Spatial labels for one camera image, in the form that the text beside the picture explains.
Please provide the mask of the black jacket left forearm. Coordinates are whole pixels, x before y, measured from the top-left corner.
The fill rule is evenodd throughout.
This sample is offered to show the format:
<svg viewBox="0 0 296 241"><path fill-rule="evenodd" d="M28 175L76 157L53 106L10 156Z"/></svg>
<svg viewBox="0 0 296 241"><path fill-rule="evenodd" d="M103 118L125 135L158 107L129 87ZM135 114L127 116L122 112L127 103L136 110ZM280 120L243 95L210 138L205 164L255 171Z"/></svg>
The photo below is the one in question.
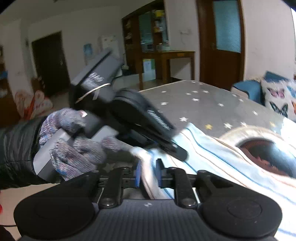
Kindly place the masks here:
<svg viewBox="0 0 296 241"><path fill-rule="evenodd" d="M54 115L21 121L1 129L1 190L47 184L34 171L33 160L45 135L61 127Z"/></svg>

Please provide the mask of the left hand in knit glove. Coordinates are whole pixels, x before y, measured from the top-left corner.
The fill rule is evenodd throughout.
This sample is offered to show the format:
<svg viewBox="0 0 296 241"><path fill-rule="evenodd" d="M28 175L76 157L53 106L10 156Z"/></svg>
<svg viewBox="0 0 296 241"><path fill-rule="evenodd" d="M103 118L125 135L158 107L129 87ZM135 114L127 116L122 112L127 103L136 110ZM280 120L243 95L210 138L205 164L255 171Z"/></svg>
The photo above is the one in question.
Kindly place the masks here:
<svg viewBox="0 0 296 241"><path fill-rule="evenodd" d="M55 111L42 123L39 146L40 148L45 146L59 129L75 134L85 126L80 111L71 108ZM95 142L79 134L72 144L59 138L49 153L55 171L65 181L96 170L100 164L121 167L136 161L136 157L127 147L112 136L105 137L101 142Z"/></svg>

